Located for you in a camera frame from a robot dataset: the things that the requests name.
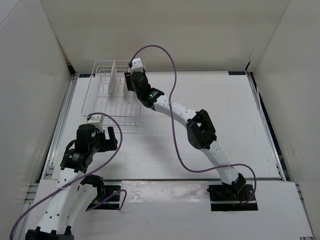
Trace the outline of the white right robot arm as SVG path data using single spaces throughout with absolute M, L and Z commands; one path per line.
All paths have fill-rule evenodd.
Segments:
M 162 91 L 151 87 L 144 72 L 125 72 L 124 77 L 128 90 L 135 92 L 143 106 L 171 117 L 172 124 L 177 121 L 185 127 L 190 145 L 201 151 L 217 169 L 226 198 L 238 199 L 243 193 L 246 180 L 231 166 L 221 150 L 208 112 L 204 109 L 195 111 L 179 103 L 170 102 L 169 97 Z

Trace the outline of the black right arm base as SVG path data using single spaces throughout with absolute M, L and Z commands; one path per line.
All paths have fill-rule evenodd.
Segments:
M 246 184 L 238 195 L 233 194 L 223 185 L 209 185 L 210 207 L 212 212 L 258 211 L 258 204 L 252 184 Z

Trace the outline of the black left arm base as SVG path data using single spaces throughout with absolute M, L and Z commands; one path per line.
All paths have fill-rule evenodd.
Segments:
M 98 203 L 102 202 L 105 198 L 109 197 L 111 194 L 119 191 L 121 189 L 120 185 L 105 185 L 104 186 L 104 196 L 98 200 L 91 202 L 87 209 L 96 206 Z M 117 210 L 120 207 L 120 193 L 117 193 L 111 197 L 107 202 L 95 208 L 95 210 Z

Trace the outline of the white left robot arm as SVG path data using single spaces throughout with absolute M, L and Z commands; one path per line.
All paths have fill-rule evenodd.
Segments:
M 90 202 L 105 194 L 104 180 L 87 174 L 96 153 L 115 151 L 118 147 L 114 128 L 103 130 L 96 123 L 78 127 L 76 138 L 65 148 L 56 186 L 47 209 L 35 229 L 29 229 L 27 240 L 73 240 L 79 215 L 85 213 Z

